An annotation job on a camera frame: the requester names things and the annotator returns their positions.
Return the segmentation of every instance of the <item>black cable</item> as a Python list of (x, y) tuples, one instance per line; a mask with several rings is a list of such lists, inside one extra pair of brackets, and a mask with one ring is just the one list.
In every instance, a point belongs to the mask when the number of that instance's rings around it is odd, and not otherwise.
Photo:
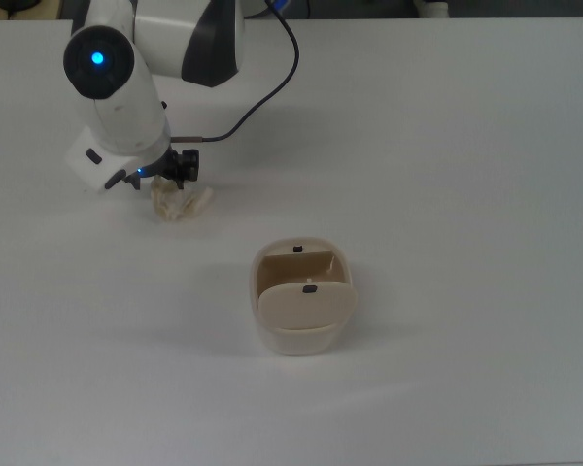
[(276, 8), (274, 8), (274, 5), (272, 5), (272, 2), (270, 0), (263, 0), (263, 1), (268, 6), (270, 11), (274, 14), (274, 16), (283, 25), (286, 32), (290, 36), (291, 43), (293, 44), (293, 53), (294, 53), (293, 65), (291, 67), (290, 72), (285, 77), (285, 79), (279, 85), (276, 86), (276, 88), (272, 92), (270, 92), (268, 95), (263, 97), (256, 104), (254, 104), (253, 107), (248, 112), (246, 112), (244, 114), (244, 116), (242, 116), (240, 118), (240, 120), (235, 124), (235, 126), (233, 126), (228, 132), (224, 133), (223, 135), (216, 136), (213, 138), (202, 138), (200, 136), (186, 136), (186, 137), (179, 136), (179, 137), (171, 138), (171, 143), (216, 143), (218, 141), (223, 141), (223, 140), (233, 136), (233, 134), (240, 128), (240, 126), (242, 126), (242, 124), (244, 124), (244, 122), (247, 119), (249, 119), (249, 117), (259, 109), (259, 107), (261, 107), (268, 100), (270, 100), (272, 97), (274, 97), (276, 94), (278, 94), (281, 91), (281, 89), (283, 89), (283, 87), (285, 87), (292, 79), (293, 75), (295, 74), (295, 70), (298, 68), (298, 62), (300, 61), (300, 47), (298, 46), (298, 41), (296, 40), (295, 36), (293, 35), (292, 29), (290, 28), (288, 23), (285, 21), (283, 16), (279, 13), (279, 11)]

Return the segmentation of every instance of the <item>white tabletop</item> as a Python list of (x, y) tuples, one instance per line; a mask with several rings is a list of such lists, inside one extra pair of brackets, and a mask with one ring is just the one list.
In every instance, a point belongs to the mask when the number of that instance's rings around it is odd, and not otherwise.
[[(200, 147), (217, 197), (179, 224), (62, 162), (69, 27), (0, 23), (0, 465), (583, 461), (583, 19), (294, 23), (296, 78)], [(224, 132), (291, 61), (249, 23), (232, 82), (157, 80), (173, 129)], [(249, 302), (296, 235), (360, 294), (316, 357)]]

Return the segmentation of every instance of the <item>gray floor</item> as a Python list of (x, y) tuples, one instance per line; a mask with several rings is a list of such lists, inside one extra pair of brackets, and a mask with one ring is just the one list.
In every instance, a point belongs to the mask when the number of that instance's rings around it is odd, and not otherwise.
[[(71, 18), (83, 0), (64, 0)], [(415, 17), (412, 0), (309, 0), (312, 18)], [(583, 17), (583, 0), (449, 0), (452, 17)], [(286, 16), (307, 15), (307, 0), (291, 0)]]

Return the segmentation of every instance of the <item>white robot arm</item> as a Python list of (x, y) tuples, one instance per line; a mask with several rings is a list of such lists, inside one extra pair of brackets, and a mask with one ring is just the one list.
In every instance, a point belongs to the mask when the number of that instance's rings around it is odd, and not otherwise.
[(86, 128), (67, 161), (97, 190), (161, 175), (195, 181), (198, 151), (172, 150), (152, 73), (214, 87), (241, 63), (239, 0), (91, 0), (74, 20), (65, 74)]

